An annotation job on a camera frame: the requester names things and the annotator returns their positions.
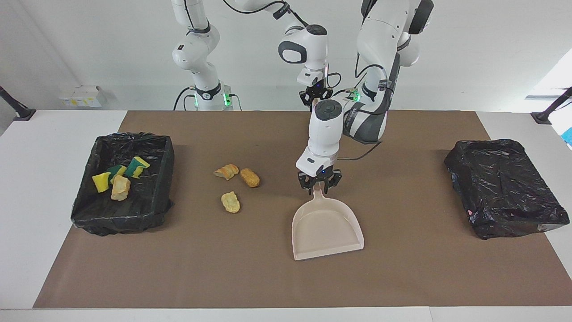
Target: dustpan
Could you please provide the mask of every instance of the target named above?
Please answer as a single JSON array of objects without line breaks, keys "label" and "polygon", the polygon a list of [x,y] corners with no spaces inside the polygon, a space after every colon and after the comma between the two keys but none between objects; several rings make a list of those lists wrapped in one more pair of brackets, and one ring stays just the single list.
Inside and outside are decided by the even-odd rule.
[{"label": "dustpan", "polygon": [[324,197],[321,184],[313,187],[313,199],[298,208],[292,220],[294,260],[363,249],[362,229],[345,203]]}]

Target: blue object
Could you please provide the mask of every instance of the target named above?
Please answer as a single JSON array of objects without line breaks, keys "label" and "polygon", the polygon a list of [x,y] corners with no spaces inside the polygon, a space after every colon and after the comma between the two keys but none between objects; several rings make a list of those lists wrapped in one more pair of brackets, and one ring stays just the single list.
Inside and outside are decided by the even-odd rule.
[{"label": "blue object", "polygon": [[572,127],[562,134],[562,138],[566,143],[572,146]]}]

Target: brown mat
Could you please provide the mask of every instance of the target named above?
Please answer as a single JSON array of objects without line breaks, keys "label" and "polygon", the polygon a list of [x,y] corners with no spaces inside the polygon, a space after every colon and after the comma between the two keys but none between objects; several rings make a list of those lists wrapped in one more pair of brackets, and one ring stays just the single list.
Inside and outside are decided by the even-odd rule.
[{"label": "brown mat", "polygon": [[[309,200],[295,161],[302,112],[129,112],[121,131],[170,135],[175,202],[164,226],[98,237],[72,228],[35,308],[572,305],[544,234],[478,239],[443,165],[457,140],[488,139],[472,112],[391,111],[385,142],[329,193],[355,212],[365,249],[294,262],[291,221]],[[344,137],[340,156],[368,147]],[[212,175],[250,167],[248,188]],[[243,208],[223,210],[234,190]]]}]

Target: food item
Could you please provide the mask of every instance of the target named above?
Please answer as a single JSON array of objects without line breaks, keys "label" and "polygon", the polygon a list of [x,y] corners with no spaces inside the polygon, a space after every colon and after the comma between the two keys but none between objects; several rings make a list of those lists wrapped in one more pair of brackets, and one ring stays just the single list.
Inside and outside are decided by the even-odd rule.
[{"label": "food item", "polygon": [[258,177],[258,175],[256,175],[254,171],[250,170],[249,168],[240,170],[240,176],[250,188],[258,187],[260,184],[260,177]]},{"label": "food item", "polygon": [[131,181],[129,181],[129,179],[121,175],[116,176],[113,180],[111,199],[117,201],[123,201],[127,199],[129,188],[131,188]]},{"label": "food item", "polygon": [[226,209],[226,211],[229,213],[236,214],[239,212],[240,202],[237,199],[234,191],[224,194],[222,197],[220,197],[220,201],[223,202],[224,209]]},{"label": "food item", "polygon": [[140,156],[136,156],[131,160],[131,163],[129,163],[127,170],[125,170],[125,175],[139,179],[139,175],[143,173],[143,169],[147,169],[150,166],[147,161],[141,159]]},{"label": "food item", "polygon": [[239,174],[239,168],[234,164],[227,164],[226,166],[214,172],[215,176],[225,178],[227,181],[229,181],[233,176],[235,176],[235,174]]},{"label": "food item", "polygon": [[92,177],[93,183],[96,184],[97,192],[104,193],[109,190],[109,175],[111,172],[104,172]]},{"label": "food item", "polygon": [[113,179],[116,176],[121,176],[125,173],[125,170],[127,170],[127,167],[122,166],[120,164],[111,167],[108,169],[108,172],[110,172],[111,174],[109,175],[109,183],[113,184]]}]

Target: trash bag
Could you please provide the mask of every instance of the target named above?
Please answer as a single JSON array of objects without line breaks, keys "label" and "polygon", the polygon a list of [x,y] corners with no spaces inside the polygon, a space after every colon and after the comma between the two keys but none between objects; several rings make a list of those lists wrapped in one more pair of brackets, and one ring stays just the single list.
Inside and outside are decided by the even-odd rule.
[{"label": "trash bag", "polygon": [[482,239],[519,237],[570,223],[516,141],[459,141],[445,165]]},{"label": "trash bag", "polygon": [[[129,178],[131,188],[127,199],[111,200],[111,185],[108,191],[97,192],[92,176],[118,164],[128,166],[135,156],[142,157],[150,167],[144,169],[139,179]],[[114,133],[98,137],[85,166],[71,221],[99,236],[136,233],[162,225],[172,205],[169,191],[173,163],[173,144],[168,136]]]}]

